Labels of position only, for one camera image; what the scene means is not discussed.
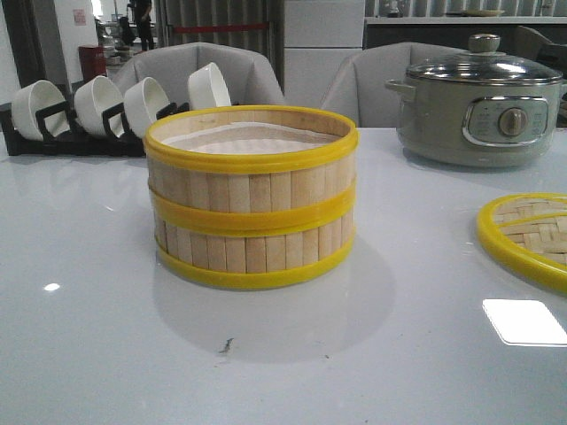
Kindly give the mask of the bamboo steamer basket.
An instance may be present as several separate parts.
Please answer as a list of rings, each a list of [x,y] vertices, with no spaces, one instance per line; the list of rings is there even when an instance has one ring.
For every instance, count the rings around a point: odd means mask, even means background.
[[[163,141],[233,122],[261,122],[339,135],[310,150],[207,154]],[[182,112],[152,124],[144,138],[155,212],[178,228],[218,236],[274,236],[318,228],[352,211],[355,124],[319,109],[241,105]]]
[[[155,216],[159,259],[189,281],[222,289],[264,290],[306,282],[338,266],[353,247],[353,212],[318,228],[252,237],[210,236]]]

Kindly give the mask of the woven bamboo steamer lid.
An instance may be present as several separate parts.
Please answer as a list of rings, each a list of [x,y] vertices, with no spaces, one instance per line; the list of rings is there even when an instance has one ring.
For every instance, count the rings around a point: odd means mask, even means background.
[[[477,215],[484,250],[510,271],[566,292],[566,196],[523,193],[499,197]]]

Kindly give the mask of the left grey chair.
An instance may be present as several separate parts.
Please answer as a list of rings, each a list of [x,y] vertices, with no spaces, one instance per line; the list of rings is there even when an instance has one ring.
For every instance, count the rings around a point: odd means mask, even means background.
[[[187,81],[198,69],[216,64],[232,104],[284,104],[284,94],[268,59],[258,52],[208,42],[192,42],[136,54],[112,77],[120,92],[146,77],[164,89],[170,101],[189,101]]]

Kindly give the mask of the grey chair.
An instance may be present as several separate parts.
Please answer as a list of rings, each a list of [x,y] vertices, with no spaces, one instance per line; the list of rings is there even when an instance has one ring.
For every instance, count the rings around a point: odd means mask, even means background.
[[[402,80],[409,66],[428,58],[461,52],[458,48],[420,42],[362,50],[343,60],[322,97],[321,108],[346,116],[359,128],[394,128],[400,97],[385,83]]]
[[[232,104],[284,104],[284,94],[268,59],[258,52],[208,42],[192,42],[136,54],[112,77],[120,92],[146,77],[164,89],[170,101],[189,101],[187,81],[198,69],[216,64]]]

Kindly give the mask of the right grey chair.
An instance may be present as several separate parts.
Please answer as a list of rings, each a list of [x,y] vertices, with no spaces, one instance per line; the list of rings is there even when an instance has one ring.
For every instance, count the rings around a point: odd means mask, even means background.
[[[420,42],[362,50],[343,60],[322,97],[321,108],[346,116],[359,128],[394,128],[400,97],[385,83],[402,80],[409,66],[428,58],[461,52],[458,48]]]

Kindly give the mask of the white bowl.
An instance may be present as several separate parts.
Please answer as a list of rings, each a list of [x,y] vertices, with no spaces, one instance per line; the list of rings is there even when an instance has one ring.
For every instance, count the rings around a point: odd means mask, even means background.
[[[65,101],[59,88],[50,81],[39,80],[20,89],[12,100],[12,122],[28,140],[41,141],[43,135],[35,114],[46,107]]]
[[[147,129],[157,120],[160,110],[170,105],[169,97],[152,77],[145,77],[127,89],[124,94],[124,110],[132,132],[143,138]]]
[[[123,102],[123,95],[106,76],[98,75],[85,83],[74,94],[74,109],[87,133],[96,138],[106,138],[103,111]]]
[[[231,106],[228,87],[214,62],[193,72],[187,85],[191,110]]]

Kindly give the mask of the white cabinet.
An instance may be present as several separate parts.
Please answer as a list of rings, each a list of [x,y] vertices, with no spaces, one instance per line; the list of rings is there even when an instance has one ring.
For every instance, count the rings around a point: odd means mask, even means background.
[[[317,107],[342,61],[362,50],[363,1],[283,3],[283,91],[288,104]]]

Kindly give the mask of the grey electric cooking pot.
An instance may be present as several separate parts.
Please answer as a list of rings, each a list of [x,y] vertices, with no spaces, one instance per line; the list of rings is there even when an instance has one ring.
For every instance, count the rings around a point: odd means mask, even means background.
[[[560,80],[544,85],[485,85],[406,77],[385,87],[400,96],[397,134],[416,155],[474,167],[522,166],[551,146]]]

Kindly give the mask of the black dish rack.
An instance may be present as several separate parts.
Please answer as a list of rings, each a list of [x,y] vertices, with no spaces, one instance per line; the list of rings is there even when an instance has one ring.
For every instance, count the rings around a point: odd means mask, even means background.
[[[70,128],[60,135],[53,135],[47,130],[46,120],[62,112],[69,121]],[[75,156],[112,156],[142,157],[142,140],[129,128],[123,104],[117,104],[102,113],[105,136],[96,138],[89,135],[79,124],[77,113],[67,101],[60,102],[39,110],[40,139],[30,140],[23,137],[13,125],[12,106],[1,106],[1,126],[4,141],[10,156],[21,154],[75,155]]]

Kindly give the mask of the red bin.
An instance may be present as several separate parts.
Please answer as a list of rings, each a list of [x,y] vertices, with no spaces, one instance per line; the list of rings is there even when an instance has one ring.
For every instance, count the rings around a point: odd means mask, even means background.
[[[93,80],[99,75],[106,76],[104,48],[99,45],[81,45],[78,47],[84,82]]]

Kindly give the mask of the person in black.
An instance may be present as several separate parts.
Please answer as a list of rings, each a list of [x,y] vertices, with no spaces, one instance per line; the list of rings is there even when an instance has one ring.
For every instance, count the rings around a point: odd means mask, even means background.
[[[151,0],[130,0],[128,7],[133,12],[138,37],[142,51],[153,50],[154,40],[151,34]]]

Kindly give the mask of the glass pot lid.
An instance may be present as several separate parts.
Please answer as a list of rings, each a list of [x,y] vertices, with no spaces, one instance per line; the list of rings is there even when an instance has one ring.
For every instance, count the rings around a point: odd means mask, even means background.
[[[501,38],[477,34],[469,38],[469,49],[428,58],[412,65],[407,76],[436,81],[488,85],[548,85],[559,83],[563,74],[528,58],[498,51]]]

